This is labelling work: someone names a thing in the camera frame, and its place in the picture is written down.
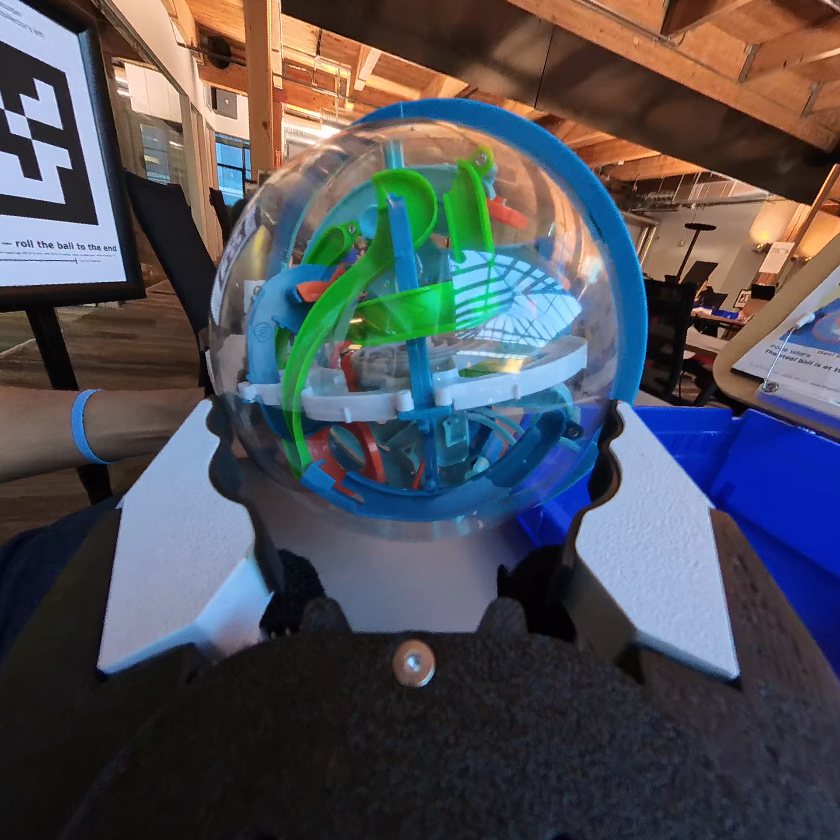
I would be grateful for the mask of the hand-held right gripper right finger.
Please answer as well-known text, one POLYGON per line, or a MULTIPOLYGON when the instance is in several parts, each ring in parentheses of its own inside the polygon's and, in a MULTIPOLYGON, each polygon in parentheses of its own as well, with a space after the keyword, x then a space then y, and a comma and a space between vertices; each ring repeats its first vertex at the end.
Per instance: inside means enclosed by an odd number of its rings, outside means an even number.
POLYGON ((589 503, 525 515, 543 552, 526 572, 529 628, 617 662, 647 650, 739 679, 713 505, 626 402, 596 439, 589 503))

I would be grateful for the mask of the black folding chair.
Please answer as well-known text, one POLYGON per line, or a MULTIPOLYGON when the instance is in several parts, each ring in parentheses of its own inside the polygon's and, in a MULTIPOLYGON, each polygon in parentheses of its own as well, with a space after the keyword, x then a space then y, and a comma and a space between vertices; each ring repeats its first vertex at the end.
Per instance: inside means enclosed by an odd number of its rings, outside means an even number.
POLYGON ((161 263, 196 339, 198 385, 214 393, 208 370, 208 323, 215 264, 195 225, 183 189, 148 181, 124 170, 134 215, 161 263))

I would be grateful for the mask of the clear plastic maze ball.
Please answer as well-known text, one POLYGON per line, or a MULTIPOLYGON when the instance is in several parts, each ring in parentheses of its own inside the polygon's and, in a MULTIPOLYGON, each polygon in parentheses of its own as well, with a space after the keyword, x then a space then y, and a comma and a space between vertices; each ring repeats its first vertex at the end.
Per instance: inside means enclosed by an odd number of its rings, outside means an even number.
POLYGON ((268 480, 428 539, 588 477, 646 328, 634 242, 582 160, 503 108, 428 99, 251 195, 217 267, 208 367, 268 480))

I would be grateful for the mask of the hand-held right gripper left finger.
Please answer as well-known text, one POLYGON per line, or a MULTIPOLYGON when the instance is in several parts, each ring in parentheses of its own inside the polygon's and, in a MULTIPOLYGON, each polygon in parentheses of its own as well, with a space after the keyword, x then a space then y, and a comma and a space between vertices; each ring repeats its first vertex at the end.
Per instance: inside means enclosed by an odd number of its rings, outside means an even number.
POLYGON ((215 664, 267 640, 284 573, 242 478, 224 409, 206 398, 120 502, 103 674, 186 645, 215 664))

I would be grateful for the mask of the printed instruction sheet stand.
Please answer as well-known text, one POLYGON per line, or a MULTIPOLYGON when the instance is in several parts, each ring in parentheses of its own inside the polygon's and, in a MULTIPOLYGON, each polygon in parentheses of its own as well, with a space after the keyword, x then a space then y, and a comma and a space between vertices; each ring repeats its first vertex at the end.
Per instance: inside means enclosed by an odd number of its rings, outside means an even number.
POLYGON ((838 441, 838 281, 836 236, 718 353, 721 393, 838 441))

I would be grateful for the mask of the wooden post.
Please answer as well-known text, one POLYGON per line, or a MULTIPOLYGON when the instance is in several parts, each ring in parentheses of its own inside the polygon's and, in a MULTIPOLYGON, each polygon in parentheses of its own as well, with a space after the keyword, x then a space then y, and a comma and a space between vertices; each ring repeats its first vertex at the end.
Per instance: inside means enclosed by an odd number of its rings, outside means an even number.
POLYGON ((248 138, 255 179, 284 161, 279 1, 244 1, 248 138))

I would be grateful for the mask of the black framed marker sign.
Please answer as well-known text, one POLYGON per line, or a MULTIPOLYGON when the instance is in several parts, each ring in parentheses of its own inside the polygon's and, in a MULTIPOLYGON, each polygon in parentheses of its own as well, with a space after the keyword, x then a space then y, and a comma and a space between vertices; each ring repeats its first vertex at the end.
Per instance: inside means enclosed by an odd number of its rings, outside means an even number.
POLYGON ((145 297, 117 132, 93 18, 1 5, 1 308, 73 392, 57 309, 145 297))

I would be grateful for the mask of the blue rubber wristband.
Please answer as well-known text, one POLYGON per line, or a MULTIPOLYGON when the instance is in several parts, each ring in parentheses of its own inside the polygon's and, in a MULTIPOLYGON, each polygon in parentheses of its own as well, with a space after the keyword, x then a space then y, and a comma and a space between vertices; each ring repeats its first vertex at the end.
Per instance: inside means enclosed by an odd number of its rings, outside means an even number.
POLYGON ((76 394, 70 408, 70 434, 78 454, 93 466, 110 466, 111 460, 100 458, 92 449, 86 429, 86 410, 90 399, 101 389, 88 389, 76 394))

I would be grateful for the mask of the person's dark trousers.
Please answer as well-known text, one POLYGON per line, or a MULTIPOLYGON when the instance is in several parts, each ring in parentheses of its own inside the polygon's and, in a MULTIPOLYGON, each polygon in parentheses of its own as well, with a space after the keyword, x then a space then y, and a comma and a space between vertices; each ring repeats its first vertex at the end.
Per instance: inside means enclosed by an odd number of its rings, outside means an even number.
POLYGON ((98 522, 121 500, 112 496, 1 546, 1 659, 98 522))

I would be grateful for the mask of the large blue plastic bin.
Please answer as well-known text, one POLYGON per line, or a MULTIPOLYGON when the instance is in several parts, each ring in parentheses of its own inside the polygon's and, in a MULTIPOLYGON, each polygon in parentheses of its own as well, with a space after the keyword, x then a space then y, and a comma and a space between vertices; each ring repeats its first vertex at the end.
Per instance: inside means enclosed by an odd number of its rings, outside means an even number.
MULTIPOLYGON (((838 672, 838 443, 753 410, 740 417, 717 408, 634 411, 704 492, 712 513, 728 514, 743 530, 838 672)), ((570 483, 542 504, 562 497, 574 513, 589 503, 601 431, 600 423, 593 435, 579 424, 563 430, 557 455, 572 457, 570 483)), ((499 593, 519 599, 525 614, 526 572, 541 559, 536 545, 509 576, 499 575, 499 593)))

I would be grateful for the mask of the person's left forearm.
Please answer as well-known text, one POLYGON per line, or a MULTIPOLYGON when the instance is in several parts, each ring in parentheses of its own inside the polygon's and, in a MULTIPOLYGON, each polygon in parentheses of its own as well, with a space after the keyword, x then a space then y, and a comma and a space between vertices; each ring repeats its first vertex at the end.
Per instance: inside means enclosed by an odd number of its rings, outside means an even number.
MULTIPOLYGON (((1 481, 92 466, 70 434, 70 408, 78 392, 3 385, 1 388, 1 481)), ((205 398, 203 388, 102 391, 86 410, 93 451, 114 462, 154 455, 205 398)))

